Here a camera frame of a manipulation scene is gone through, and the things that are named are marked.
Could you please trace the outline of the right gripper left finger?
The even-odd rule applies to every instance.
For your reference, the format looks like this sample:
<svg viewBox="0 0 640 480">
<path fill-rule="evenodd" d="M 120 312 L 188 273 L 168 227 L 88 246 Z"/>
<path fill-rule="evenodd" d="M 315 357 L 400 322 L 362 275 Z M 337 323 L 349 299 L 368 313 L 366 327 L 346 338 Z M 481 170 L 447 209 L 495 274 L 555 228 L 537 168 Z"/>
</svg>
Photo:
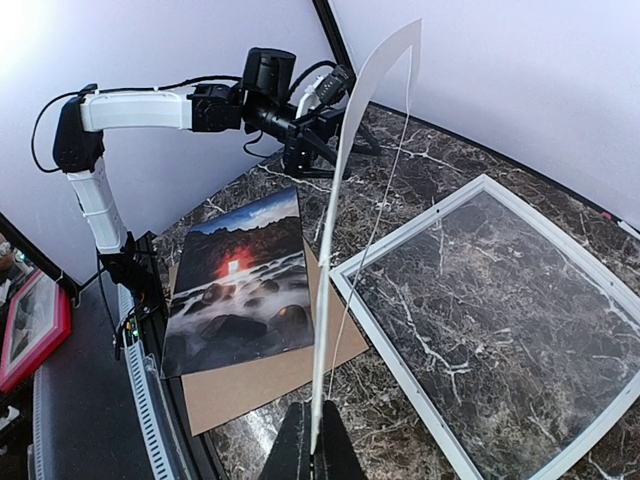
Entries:
<svg viewBox="0 0 640 480">
<path fill-rule="evenodd" d="M 313 477 L 311 406 L 292 403 L 259 474 L 260 480 L 309 480 Z"/>
</svg>

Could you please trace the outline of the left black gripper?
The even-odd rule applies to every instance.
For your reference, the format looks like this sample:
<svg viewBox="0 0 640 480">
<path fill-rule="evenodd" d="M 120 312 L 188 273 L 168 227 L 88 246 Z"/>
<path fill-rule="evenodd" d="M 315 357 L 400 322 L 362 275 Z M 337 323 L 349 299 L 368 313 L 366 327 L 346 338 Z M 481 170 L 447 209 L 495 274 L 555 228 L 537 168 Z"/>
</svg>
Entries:
<svg viewBox="0 0 640 480">
<path fill-rule="evenodd" d="M 285 173 L 294 178 L 333 178 L 338 172 L 338 158 L 337 152 L 329 146 L 329 141 L 338 135 L 343 118 L 343 109 L 328 109 L 293 120 L 285 135 L 282 158 Z M 370 129 L 361 123 L 355 131 L 348 152 L 380 155 L 381 145 Z M 327 161 L 333 169 L 313 166 L 317 158 Z"/>
</svg>

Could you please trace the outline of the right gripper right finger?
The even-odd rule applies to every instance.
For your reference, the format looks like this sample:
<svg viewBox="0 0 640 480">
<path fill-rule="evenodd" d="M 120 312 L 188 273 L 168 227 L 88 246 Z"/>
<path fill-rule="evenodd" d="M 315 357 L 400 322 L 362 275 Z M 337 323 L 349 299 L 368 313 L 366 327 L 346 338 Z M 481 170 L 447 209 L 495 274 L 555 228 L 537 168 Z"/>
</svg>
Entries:
<svg viewBox="0 0 640 480">
<path fill-rule="evenodd" d="M 354 451 L 337 406 L 323 404 L 318 444 L 314 453 L 314 478 L 320 480 L 364 479 L 365 473 Z"/>
</svg>

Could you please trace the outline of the white mat board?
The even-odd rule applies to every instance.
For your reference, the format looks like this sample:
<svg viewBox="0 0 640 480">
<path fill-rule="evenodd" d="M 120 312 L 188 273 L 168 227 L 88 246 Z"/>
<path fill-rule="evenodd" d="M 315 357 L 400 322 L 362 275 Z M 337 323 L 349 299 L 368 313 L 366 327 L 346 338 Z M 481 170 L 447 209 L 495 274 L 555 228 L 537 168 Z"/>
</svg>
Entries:
<svg viewBox="0 0 640 480">
<path fill-rule="evenodd" d="M 347 103 L 337 150 L 336 171 L 318 258 L 320 268 L 316 296 L 315 340 L 313 357 L 310 451 L 314 453 L 319 443 L 322 418 L 323 384 L 326 353 L 329 347 L 329 271 L 333 232 L 339 204 L 339 190 L 346 171 L 349 154 L 365 110 L 379 83 L 406 52 L 410 52 L 409 74 L 405 90 L 405 106 L 409 107 L 411 94 L 418 79 L 421 62 L 422 21 L 416 19 L 383 40 L 364 62 Z"/>
</svg>

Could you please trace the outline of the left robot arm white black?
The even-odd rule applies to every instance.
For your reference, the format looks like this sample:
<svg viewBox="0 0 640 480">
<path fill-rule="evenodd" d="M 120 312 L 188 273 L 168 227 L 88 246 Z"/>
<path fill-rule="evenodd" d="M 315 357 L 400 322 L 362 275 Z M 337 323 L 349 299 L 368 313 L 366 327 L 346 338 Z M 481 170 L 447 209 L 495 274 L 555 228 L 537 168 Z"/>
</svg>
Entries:
<svg viewBox="0 0 640 480">
<path fill-rule="evenodd" d="M 242 76 L 202 76 L 159 87 L 100 89 L 89 84 L 62 95 L 53 160 L 74 189 L 99 262 L 135 300 L 155 305 L 160 293 L 115 204 L 103 159 L 105 131 L 170 128 L 268 135 L 284 147 L 287 175 L 329 179 L 338 171 L 329 141 L 342 127 L 345 110 L 339 104 L 352 93 L 356 75 L 325 60 L 294 78 L 295 61 L 290 52 L 254 47 Z"/>
</svg>

